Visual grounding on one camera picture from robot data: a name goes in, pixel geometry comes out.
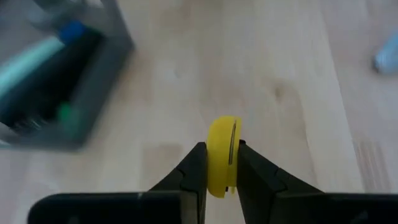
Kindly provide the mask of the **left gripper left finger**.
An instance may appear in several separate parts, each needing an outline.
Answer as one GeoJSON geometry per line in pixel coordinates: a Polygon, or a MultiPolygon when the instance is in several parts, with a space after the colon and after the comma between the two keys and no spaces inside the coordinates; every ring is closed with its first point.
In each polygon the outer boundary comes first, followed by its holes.
{"type": "Polygon", "coordinates": [[[205,224],[207,161],[206,144],[199,142],[168,175],[149,191],[182,190],[194,193],[197,198],[197,223],[205,224]]]}

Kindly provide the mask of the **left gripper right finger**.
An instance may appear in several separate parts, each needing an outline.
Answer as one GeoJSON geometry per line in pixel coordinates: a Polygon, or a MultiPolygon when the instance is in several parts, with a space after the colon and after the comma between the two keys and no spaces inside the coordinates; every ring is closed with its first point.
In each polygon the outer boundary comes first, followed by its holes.
{"type": "Polygon", "coordinates": [[[321,190],[288,173],[240,140],[237,190],[246,224],[316,224],[311,195],[321,190]]]}

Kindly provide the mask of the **yellow mini stapler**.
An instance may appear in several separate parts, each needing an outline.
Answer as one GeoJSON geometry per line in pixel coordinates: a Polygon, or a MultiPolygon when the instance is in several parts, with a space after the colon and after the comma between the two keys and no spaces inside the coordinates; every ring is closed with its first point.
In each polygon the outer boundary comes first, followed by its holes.
{"type": "Polygon", "coordinates": [[[226,192],[235,191],[241,128],[242,121],[237,116],[221,116],[209,127],[207,189],[214,197],[223,198],[226,192]]]}

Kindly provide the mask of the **light blue staple remover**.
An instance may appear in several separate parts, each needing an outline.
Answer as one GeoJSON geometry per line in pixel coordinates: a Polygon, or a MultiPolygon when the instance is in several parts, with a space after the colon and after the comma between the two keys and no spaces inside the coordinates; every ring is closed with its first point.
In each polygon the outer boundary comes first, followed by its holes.
{"type": "Polygon", "coordinates": [[[398,32],[386,40],[373,57],[373,69],[380,74],[398,73],[398,32]]]}

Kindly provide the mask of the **mint green stapler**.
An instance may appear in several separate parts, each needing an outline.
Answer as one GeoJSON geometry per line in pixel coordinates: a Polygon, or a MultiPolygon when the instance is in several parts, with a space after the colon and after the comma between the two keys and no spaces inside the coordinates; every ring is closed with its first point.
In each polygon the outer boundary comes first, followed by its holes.
{"type": "Polygon", "coordinates": [[[60,38],[49,36],[0,64],[0,97],[64,47],[60,38]]]}

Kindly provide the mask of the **dark translucent plastic bin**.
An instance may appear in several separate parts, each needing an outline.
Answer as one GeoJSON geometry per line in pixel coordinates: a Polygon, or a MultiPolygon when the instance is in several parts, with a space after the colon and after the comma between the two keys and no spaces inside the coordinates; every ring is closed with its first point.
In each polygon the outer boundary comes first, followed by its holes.
{"type": "Polygon", "coordinates": [[[80,112],[80,129],[68,137],[56,119],[40,130],[18,134],[0,123],[2,148],[78,148],[90,136],[109,93],[134,50],[116,0],[0,0],[0,64],[49,36],[70,21],[104,35],[101,45],[70,95],[80,112]]]}

